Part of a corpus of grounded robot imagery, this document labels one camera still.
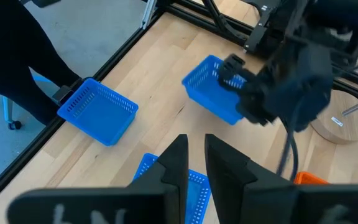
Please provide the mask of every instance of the white label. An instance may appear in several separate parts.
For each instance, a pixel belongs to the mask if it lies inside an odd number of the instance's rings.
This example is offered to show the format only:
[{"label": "white label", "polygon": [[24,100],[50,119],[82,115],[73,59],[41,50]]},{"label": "white label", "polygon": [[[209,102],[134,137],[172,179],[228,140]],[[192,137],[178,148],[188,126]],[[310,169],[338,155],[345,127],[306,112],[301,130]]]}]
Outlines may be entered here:
[{"label": "white label", "polygon": [[[124,224],[125,222],[125,214],[127,210],[119,209],[116,212],[116,218],[114,219],[114,223],[116,224]],[[63,222],[63,216],[65,213],[65,206],[63,204],[58,204],[53,211],[53,224],[72,224],[69,222]],[[109,222],[105,219],[104,215],[97,211],[91,211],[91,224],[109,224]]]},{"label": "white label", "polygon": [[336,119],[336,118],[334,118],[334,117],[332,117],[331,118],[331,120],[333,120],[337,125],[339,125],[340,127],[342,127],[343,126],[343,123],[342,122],[340,122],[338,119]]}]

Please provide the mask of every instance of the blue basket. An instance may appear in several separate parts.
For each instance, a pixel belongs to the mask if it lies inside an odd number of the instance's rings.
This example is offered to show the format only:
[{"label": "blue basket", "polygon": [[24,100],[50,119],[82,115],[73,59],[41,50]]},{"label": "blue basket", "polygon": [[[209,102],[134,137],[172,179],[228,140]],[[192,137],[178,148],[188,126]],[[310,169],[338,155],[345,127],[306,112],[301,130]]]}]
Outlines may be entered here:
[{"label": "blue basket", "polygon": [[59,116],[106,146],[118,142],[138,106],[89,78],[58,110]]},{"label": "blue basket", "polygon": [[[137,168],[134,180],[140,177],[157,160],[158,156],[146,153]],[[208,178],[193,170],[189,170],[186,201],[186,224],[201,224],[211,196]]]},{"label": "blue basket", "polygon": [[[225,122],[234,125],[243,116],[236,111],[239,97],[218,83],[218,68],[222,62],[213,55],[208,56],[183,79],[182,84],[191,99]],[[244,82],[242,77],[236,75],[227,84],[241,88]]]}]

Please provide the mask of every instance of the wooden surface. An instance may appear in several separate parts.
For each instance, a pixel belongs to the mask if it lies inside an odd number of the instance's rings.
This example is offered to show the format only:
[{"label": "wooden surface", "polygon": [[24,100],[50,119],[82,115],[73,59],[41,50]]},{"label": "wooden surface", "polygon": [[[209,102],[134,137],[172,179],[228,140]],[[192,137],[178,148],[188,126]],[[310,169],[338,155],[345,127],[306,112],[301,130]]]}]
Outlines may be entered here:
[{"label": "wooden surface", "polygon": [[336,144],[358,141],[358,110],[343,116],[342,112],[358,104],[358,99],[343,91],[331,92],[330,105],[311,125],[323,138]]},{"label": "wooden surface", "polygon": [[[237,7],[225,2],[219,5],[222,11],[237,13]],[[253,72],[262,66],[260,60],[245,56],[238,45],[164,14],[103,80],[139,105],[136,119],[119,143],[105,147],[65,123],[0,193],[0,224],[6,222],[9,202],[27,190],[126,186],[146,152],[161,154],[181,133],[188,135],[190,169],[200,173],[206,173],[206,133],[215,134],[252,160],[275,170],[286,135],[278,121],[262,127],[243,119],[230,126],[191,101],[181,85],[182,78],[209,54],[224,58],[231,53],[246,59]],[[337,146],[311,127],[295,136],[300,170],[330,182],[358,182],[358,142]],[[291,166],[289,157],[286,177]],[[218,223],[213,200],[209,201],[204,223]]]},{"label": "wooden surface", "polygon": [[[193,0],[203,5],[203,0]],[[250,26],[256,26],[259,21],[259,13],[255,7],[240,0],[214,0],[219,11],[238,21],[244,22]]]}]

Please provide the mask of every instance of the stool leg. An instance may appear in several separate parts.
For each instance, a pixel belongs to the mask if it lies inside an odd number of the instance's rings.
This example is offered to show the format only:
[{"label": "stool leg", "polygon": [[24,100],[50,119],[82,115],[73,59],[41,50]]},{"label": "stool leg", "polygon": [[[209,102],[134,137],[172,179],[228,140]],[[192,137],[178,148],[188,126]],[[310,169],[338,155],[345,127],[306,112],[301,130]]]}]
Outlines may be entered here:
[{"label": "stool leg", "polygon": [[347,109],[347,110],[345,110],[345,111],[343,111],[343,112],[342,112],[342,115],[343,115],[343,116],[346,116],[346,115],[349,115],[349,114],[351,114],[351,113],[353,113],[353,112],[355,112],[355,111],[357,111],[357,110],[358,110],[358,104],[352,106],[351,108],[349,108],[349,109]]},{"label": "stool leg", "polygon": [[12,102],[12,100],[6,98],[5,96],[2,98],[2,102],[4,103],[4,118],[5,118],[5,121],[8,124],[11,124],[11,123],[13,123],[13,120],[12,120],[13,102]]}]

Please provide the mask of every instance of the gray floor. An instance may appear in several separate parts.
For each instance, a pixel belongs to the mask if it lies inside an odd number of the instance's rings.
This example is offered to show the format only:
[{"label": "gray floor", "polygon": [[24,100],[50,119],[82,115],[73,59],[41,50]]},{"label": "gray floor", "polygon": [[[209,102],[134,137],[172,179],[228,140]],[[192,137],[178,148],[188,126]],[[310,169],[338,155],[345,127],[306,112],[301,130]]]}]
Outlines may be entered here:
[{"label": "gray floor", "polygon": [[[40,9],[26,8],[39,21],[68,66],[82,77],[94,75],[140,26],[145,3],[141,0],[62,0]],[[57,87],[39,83],[51,95]],[[4,122],[0,96],[0,173],[44,128],[28,112],[14,105],[14,119],[24,127],[10,131]]]}]

